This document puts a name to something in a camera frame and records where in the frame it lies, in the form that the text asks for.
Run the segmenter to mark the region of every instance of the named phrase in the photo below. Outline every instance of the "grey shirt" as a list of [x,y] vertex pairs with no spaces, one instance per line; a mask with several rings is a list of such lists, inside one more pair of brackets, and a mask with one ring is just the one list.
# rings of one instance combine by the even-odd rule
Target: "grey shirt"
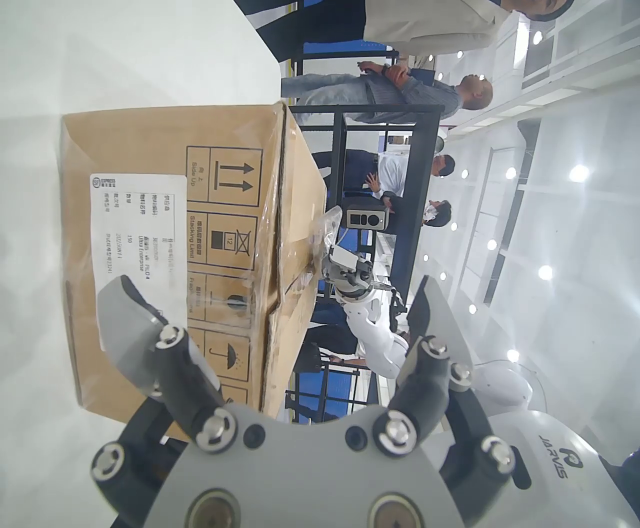
[[[452,116],[462,107],[462,98],[455,87],[440,81],[433,81],[433,86],[427,86],[410,77],[400,90],[381,75],[362,75],[360,79],[367,84],[374,104],[439,104],[444,107],[440,119]],[[370,124],[407,124],[415,123],[418,118],[419,114],[406,112],[376,113],[374,116],[361,116],[358,121]]]

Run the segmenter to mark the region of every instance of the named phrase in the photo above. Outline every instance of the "hand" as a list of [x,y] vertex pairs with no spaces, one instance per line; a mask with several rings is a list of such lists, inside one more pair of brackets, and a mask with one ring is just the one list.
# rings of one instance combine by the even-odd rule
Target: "hand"
[[380,179],[378,178],[378,174],[367,174],[367,178],[365,181],[367,182],[367,185],[372,192],[380,192]]
[[387,69],[386,77],[398,88],[402,88],[409,80],[409,68],[404,64],[395,64]]
[[371,62],[371,61],[359,62],[358,68],[360,68],[361,72],[363,72],[364,70],[371,70],[377,74],[382,73],[382,66],[380,64],[376,64],[375,62]]
[[385,204],[385,206],[387,207],[387,209],[389,210],[389,212],[390,212],[391,214],[393,214],[393,213],[394,213],[394,208],[393,208],[393,206],[391,205],[391,198],[389,198],[388,196],[384,196],[384,197],[382,198],[382,203],[383,203],[383,204]]

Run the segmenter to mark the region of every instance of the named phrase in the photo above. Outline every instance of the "cable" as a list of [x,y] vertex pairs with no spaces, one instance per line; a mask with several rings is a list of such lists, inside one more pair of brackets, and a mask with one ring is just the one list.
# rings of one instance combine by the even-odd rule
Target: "cable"
[[[497,363],[498,361],[508,361],[509,363],[513,364],[512,361],[508,360],[508,359],[494,359],[491,361],[485,361],[484,363],[476,363],[474,365],[474,367],[482,367],[483,365],[488,365],[490,363]],[[534,378],[536,378],[536,381],[538,382],[538,385],[540,386],[540,389],[542,390],[542,398],[545,401],[545,413],[548,414],[549,411],[549,407],[547,404],[547,393],[545,392],[545,387],[542,385],[542,381],[540,381],[540,378],[538,377],[538,373],[532,369],[530,369],[529,367],[525,367],[524,365],[517,363],[517,365],[523,369],[525,369],[526,371],[530,372],[531,374],[533,374]]]
[[340,238],[338,239],[338,241],[335,243],[336,246],[340,245],[340,242],[342,242],[342,239],[344,239],[345,235],[349,232],[349,228],[346,228],[344,230],[344,233],[342,233],[342,235],[340,236]]

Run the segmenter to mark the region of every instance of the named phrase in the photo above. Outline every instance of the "black bag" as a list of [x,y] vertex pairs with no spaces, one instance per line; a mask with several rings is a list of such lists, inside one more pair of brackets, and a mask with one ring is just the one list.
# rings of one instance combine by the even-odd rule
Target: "black bag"
[[304,372],[318,373],[322,371],[322,354],[317,344],[309,341],[303,341],[300,352],[298,353],[298,359],[293,367],[293,371],[296,374],[303,374]]

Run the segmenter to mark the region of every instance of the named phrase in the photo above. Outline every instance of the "dark pants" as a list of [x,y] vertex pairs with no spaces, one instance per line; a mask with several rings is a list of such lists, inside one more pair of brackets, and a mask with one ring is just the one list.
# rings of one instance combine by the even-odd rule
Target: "dark pants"
[[333,354],[351,356],[356,353],[358,339],[351,333],[349,327],[337,324],[324,324],[309,328],[305,341],[317,344]]
[[[245,15],[286,6],[291,0],[236,0]],[[305,42],[345,42],[364,36],[365,0],[322,0],[258,29],[278,62],[297,59]]]
[[[314,152],[312,155],[319,169],[331,166],[331,152]],[[378,172],[377,156],[368,150],[348,148],[344,159],[344,188],[362,189],[367,175]],[[324,179],[327,188],[332,177],[329,175]]]

